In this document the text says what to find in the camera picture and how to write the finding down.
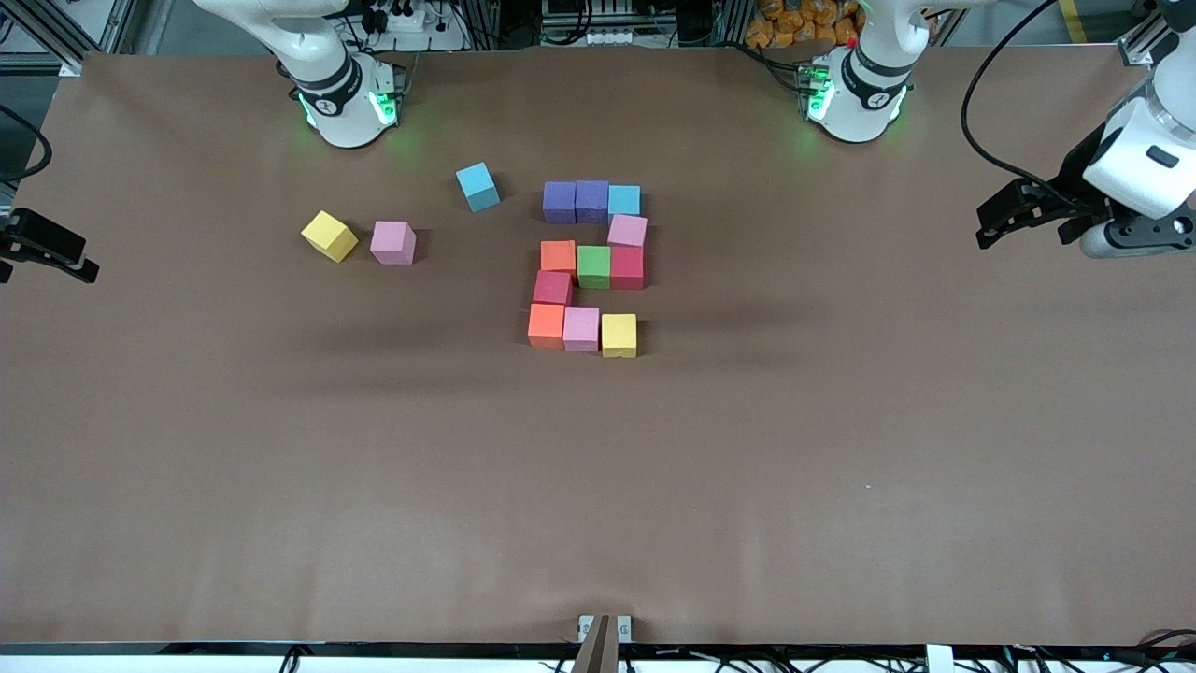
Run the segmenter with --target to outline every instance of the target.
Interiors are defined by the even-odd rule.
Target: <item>power strip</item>
[[[386,30],[393,30],[395,32],[423,32],[423,23],[427,20],[428,13],[420,7],[411,12],[410,17],[404,17],[403,14],[391,16],[390,20],[386,22]]]

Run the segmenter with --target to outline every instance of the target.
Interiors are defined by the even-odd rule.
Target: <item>pink cube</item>
[[[648,234],[648,218],[617,214],[610,220],[610,232],[606,233],[608,245],[642,247]]]
[[[376,221],[370,251],[384,264],[415,263],[415,232],[405,221]]]
[[[569,305],[573,298],[573,274],[567,270],[537,270],[533,304]]]
[[[598,353],[598,323],[602,316],[593,306],[565,308],[565,350]]]

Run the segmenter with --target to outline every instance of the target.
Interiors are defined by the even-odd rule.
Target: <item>yellow cube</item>
[[[349,227],[324,210],[319,210],[319,214],[303,228],[303,237],[336,263],[341,263],[341,259],[358,244],[358,237],[349,231]]]
[[[602,316],[602,357],[635,357],[635,313],[608,312]]]

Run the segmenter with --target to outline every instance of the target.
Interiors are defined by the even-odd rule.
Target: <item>green led light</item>
[[[307,115],[307,126],[316,128],[316,120],[311,116],[311,108],[307,106],[307,100],[303,96],[299,97],[299,103],[303,105],[303,111]]]
[[[823,88],[810,99],[810,117],[822,120],[826,116],[826,109],[830,108],[830,102],[834,97],[835,82],[828,81],[826,88]]]
[[[909,91],[908,86],[902,86],[901,87],[901,92],[897,93],[897,99],[893,100],[893,111],[892,111],[891,115],[889,115],[889,121],[893,121],[895,118],[897,118],[897,115],[901,114],[901,102],[903,99],[905,99],[905,92],[907,91]]]
[[[373,105],[374,112],[378,114],[378,121],[382,122],[383,126],[395,123],[395,104],[390,100],[390,96],[379,96],[371,91],[370,104]]]

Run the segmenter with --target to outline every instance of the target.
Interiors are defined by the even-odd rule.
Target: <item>purple cube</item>
[[[544,221],[549,224],[578,222],[578,215],[573,209],[576,186],[576,183],[573,182],[544,183]]]
[[[598,308],[568,306],[565,308],[565,350],[598,353]]]
[[[605,179],[579,179],[576,194],[578,224],[606,224],[610,183]]]
[[[405,221],[376,221],[370,251],[384,264],[415,263],[415,231]]]

